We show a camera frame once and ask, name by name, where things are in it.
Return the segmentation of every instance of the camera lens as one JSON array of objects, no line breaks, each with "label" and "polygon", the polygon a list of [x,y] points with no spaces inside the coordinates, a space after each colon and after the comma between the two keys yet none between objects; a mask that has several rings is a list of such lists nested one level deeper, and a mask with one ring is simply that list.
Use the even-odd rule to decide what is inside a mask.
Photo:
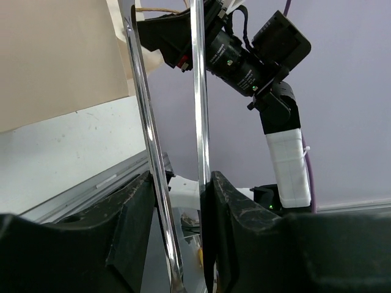
[{"label": "camera lens", "polygon": [[244,96],[253,96],[272,78],[270,69],[221,30],[206,49],[206,67]]}]

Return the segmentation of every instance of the metal rod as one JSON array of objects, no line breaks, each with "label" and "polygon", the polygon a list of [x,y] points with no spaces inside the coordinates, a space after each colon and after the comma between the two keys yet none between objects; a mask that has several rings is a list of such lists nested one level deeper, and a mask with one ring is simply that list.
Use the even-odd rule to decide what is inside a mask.
[{"label": "metal rod", "polygon": [[191,42],[194,71],[195,128],[197,133],[198,176],[200,195],[211,179],[209,163],[209,114],[205,69],[205,23],[203,0],[191,0]]},{"label": "metal rod", "polygon": [[183,285],[182,259],[171,210],[169,188],[164,171],[163,156],[160,149],[147,84],[147,75],[145,73],[144,60],[141,53],[136,23],[136,8],[134,6],[134,0],[119,0],[119,4],[123,27],[126,32],[126,42],[128,44],[134,87],[136,88],[136,96],[139,103],[142,122],[141,124],[149,156],[150,170],[155,184],[155,192],[159,207],[159,220],[166,252],[171,293],[186,292]]}]

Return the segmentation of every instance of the reflective metal rod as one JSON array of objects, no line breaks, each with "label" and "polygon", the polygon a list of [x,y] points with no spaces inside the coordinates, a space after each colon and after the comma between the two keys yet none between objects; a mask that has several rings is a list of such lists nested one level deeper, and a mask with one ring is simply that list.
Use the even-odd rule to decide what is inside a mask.
[{"label": "reflective metal rod", "polygon": [[200,195],[211,179],[209,164],[209,114],[205,68],[205,23],[203,0],[191,0],[191,42],[194,71],[195,127],[197,133]]},{"label": "reflective metal rod", "polygon": [[174,218],[172,216],[169,188],[164,171],[163,156],[160,149],[155,119],[153,117],[147,75],[141,53],[141,45],[136,23],[134,0],[119,0],[123,27],[126,32],[130,63],[133,71],[134,87],[139,103],[141,124],[149,163],[159,207],[159,220],[166,252],[167,268],[171,285],[171,293],[186,292],[183,286],[183,271]]}]

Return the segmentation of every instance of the cardboard sheet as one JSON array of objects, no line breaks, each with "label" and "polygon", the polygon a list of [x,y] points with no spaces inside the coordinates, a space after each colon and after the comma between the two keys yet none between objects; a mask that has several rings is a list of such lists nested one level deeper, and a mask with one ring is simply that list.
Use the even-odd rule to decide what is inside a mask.
[{"label": "cardboard sheet", "polygon": [[[0,2],[0,132],[134,95],[110,2]],[[158,52],[145,59],[148,71],[163,62]]]}]

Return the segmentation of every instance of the tan wire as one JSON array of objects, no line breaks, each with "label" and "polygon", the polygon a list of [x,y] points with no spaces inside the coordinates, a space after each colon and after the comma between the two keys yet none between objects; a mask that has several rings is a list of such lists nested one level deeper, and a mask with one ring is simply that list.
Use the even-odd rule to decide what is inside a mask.
[{"label": "tan wire", "polygon": [[144,12],[144,11],[159,11],[159,12],[170,12],[174,14],[181,13],[180,11],[167,9],[167,8],[136,8],[136,12]]}]

